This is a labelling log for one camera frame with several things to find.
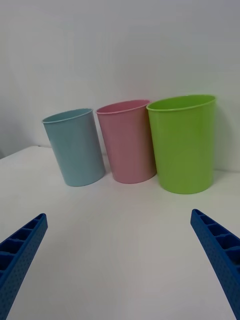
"white tabletop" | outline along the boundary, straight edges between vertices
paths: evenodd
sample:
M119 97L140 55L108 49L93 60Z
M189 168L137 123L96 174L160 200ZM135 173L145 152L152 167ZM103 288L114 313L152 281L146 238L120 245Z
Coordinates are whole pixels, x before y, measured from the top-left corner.
M198 208L240 236L240 174L179 195L109 172L65 185L52 149L0 161L0 241L44 212L48 230L8 320L234 320L191 225Z

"light blue cup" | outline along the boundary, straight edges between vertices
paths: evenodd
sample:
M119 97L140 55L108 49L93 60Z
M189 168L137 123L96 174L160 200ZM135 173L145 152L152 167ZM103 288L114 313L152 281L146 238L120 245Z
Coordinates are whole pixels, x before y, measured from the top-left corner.
M90 185L105 167L93 109L77 109L42 120L63 179L68 186Z

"white wall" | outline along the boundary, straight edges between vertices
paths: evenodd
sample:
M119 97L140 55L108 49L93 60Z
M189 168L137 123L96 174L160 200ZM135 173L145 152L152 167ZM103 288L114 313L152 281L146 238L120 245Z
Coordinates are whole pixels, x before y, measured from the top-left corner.
M137 98L219 98L216 168L240 171L238 0L0 3L0 150L48 145L41 119Z

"pink cup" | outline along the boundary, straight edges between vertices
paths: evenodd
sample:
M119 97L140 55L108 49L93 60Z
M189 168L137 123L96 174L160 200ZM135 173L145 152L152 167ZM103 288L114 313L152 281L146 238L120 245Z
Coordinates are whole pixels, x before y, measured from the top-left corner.
M137 184L156 174L149 103L124 101L96 111L113 178L123 184Z

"cup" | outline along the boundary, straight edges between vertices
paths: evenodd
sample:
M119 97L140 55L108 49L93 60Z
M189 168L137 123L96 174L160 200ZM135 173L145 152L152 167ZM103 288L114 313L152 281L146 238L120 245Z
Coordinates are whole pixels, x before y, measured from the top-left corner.
M149 100L110 104L97 110L113 178L136 184L156 174L153 142L146 109Z
M54 114L42 123L68 186L89 185L104 176L105 167L92 109Z
M147 106L160 185L194 194L213 183L213 95L186 95Z

